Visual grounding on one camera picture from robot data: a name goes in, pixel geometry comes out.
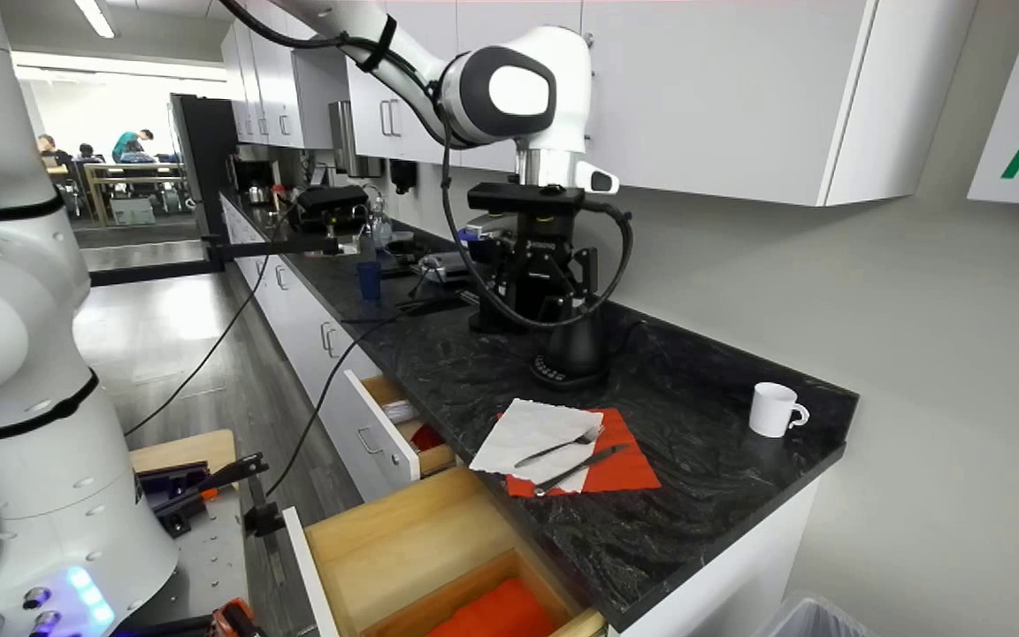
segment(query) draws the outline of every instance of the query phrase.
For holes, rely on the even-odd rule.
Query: wooden drawer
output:
[[[430,633],[511,572],[564,621],[558,637],[605,628],[465,467],[313,528],[296,509],[282,516],[323,637]]]
[[[452,464],[451,444],[418,448],[411,442],[421,422],[395,423],[387,414],[387,404],[395,401],[402,396],[381,375],[362,377],[343,368],[332,383],[327,429],[366,497],[391,494]]]

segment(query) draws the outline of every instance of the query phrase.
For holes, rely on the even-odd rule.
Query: orange paper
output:
[[[458,610],[431,637],[550,637],[557,618],[546,606],[525,588],[525,579],[505,579],[494,589]]]
[[[605,414],[605,433],[593,442],[593,453],[605,444],[624,444],[615,456],[586,467],[584,490],[651,490],[661,489],[654,467],[648,464],[636,434],[627,429],[624,414],[615,407],[603,409]],[[505,477],[505,490],[512,497],[531,497],[536,485],[519,477]]]

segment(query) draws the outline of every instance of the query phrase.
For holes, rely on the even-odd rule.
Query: wall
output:
[[[1019,633],[1019,204],[966,200],[1017,48],[1019,0],[982,0],[917,199],[624,194],[636,258],[619,299],[864,396],[794,593],[882,637]],[[437,170],[391,204],[443,229]]]
[[[112,159],[125,132],[151,128],[151,153],[178,153],[178,122],[170,91],[161,85],[85,85],[85,82],[23,82],[34,135],[52,135],[56,145],[79,154],[83,140]]]

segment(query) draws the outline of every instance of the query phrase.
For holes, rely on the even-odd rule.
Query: black countertop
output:
[[[268,242],[296,237],[267,216],[247,220]],[[527,372],[538,337],[474,334],[470,308],[402,315],[395,305],[413,278],[387,278],[381,308],[371,308],[362,299],[358,258],[287,263],[465,460],[512,396],[624,409],[661,477],[660,490],[505,494],[575,593],[619,628],[834,464],[858,409],[851,390],[619,305],[605,308],[609,385],[557,392]],[[750,434],[750,392],[762,377],[794,385],[812,423],[782,442]]]

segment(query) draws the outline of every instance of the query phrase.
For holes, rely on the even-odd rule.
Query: cable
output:
[[[256,19],[250,11],[246,11],[237,0],[220,0],[220,4],[223,4],[237,21],[246,21],[250,32],[260,32],[262,37],[268,37],[268,41],[277,41],[277,47],[290,47],[290,48],[368,48],[368,53],[375,53],[375,47],[378,47],[378,41],[371,41],[371,37],[354,37],[354,35],[347,35],[347,32],[339,32],[339,35],[332,35],[332,37],[290,37],[290,35],[268,28],[267,21],[260,21],[260,19]],[[430,103],[438,100],[438,85],[443,85],[447,70],[443,70],[443,76],[438,76],[437,85],[424,85],[424,82],[418,76],[418,67],[413,67],[406,57],[401,57],[395,48],[387,48],[381,60],[393,62]],[[418,111],[418,107],[406,100],[406,91],[395,89],[395,95],[411,107],[411,113],[418,118],[418,122],[421,122],[431,139],[438,139],[438,132],[424,119],[424,111]],[[458,149],[474,149],[474,140],[468,140],[468,139],[461,139],[461,135],[451,132],[451,119],[443,119],[443,113],[438,113],[438,122],[443,122],[443,140],[452,140]]]
[[[328,377],[327,377],[327,385],[323,385],[323,396],[313,404],[313,414],[309,414],[309,422],[305,422],[305,429],[302,429],[302,434],[296,434],[296,442],[293,442],[293,453],[290,453],[282,474],[273,480],[273,489],[267,489],[267,497],[290,477],[290,472],[293,472],[302,448],[305,448],[305,437],[309,437],[313,423],[323,422],[323,407],[327,407],[327,396],[328,396],[328,385],[332,385],[336,372],[339,372],[343,361],[358,351],[358,342],[366,342],[368,334],[375,334],[375,329],[378,329],[378,326],[368,326],[368,329],[366,329],[362,337],[354,337],[354,342],[347,342],[343,352],[336,356],[336,364],[332,364],[332,372],[328,372]]]
[[[231,337],[231,329],[235,329],[237,317],[246,315],[246,308],[256,305],[256,293],[260,293],[260,288],[262,288],[262,278],[267,278],[267,264],[268,264],[268,256],[267,256],[262,264],[260,264],[256,288],[247,288],[247,296],[237,305],[237,310],[231,315],[228,329],[223,329],[223,334],[215,337],[215,342],[202,352],[202,361],[190,368],[190,375],[189,375],[151,414],[144,414],[137,423],[125,429],[125,437],[134,434],[134,433],[142,433],[148,422],[155,422],[155,416],[195,383],[195,375],[213,361],[213,352],[223,346],[223,339]]]
[[[290,37],[277,28],[268,28],[267,21],[260,21],[250,11],[246,11],[237,0],[220,0],[241,26],[247,26],[250,32],[260,32],[262,37],[277,41],[277,47],[290,47],[290,48],[375,48],[371,37],[354,37],[347,32],[332,35],[332,37]],[[391,60],[401,73],[406,73],[424,95],[430,85],[418,76],[413,62],[402,60],[401,53],[387,48],[381,60]]]
[[[458,220],[452,220],[452,204],[451,204],[451,145],[443,145],[443,216],[447,216],[447,229],[452,237],[452,246],[461,251],[474,288],[479,288],[479,296],[490,299],[501,317],[517,322],[517,326],[527,326],[527,329],[566,329],[566,326],[577,326],[584,322],[586,315],[593,315],[598,308],[609,305],[609,296],[615,293],[624,271],[627,271],[627,263],[631,263],[631,246],[635,246],[635,229],[631,229],[631,212],[615,207],[615,204],[605,204],[605,200],[584,200],[586,212],[603,212],[609,216],[615,227],[619,227],[619,237],[624,237],[624,246],[619,246],[619,264],[615,264],[615,277],[609,278],[605,293],[593,296],[591,305],[584,305],[577,315],[571,317],[558,317],[558,322],[538,322],[538,317],[527,317],[519,315],[517,308],[511,308],[494,290],[490,290],[490,283],[483,278],[468,243],[461,242],[461,229],[458,229]]]

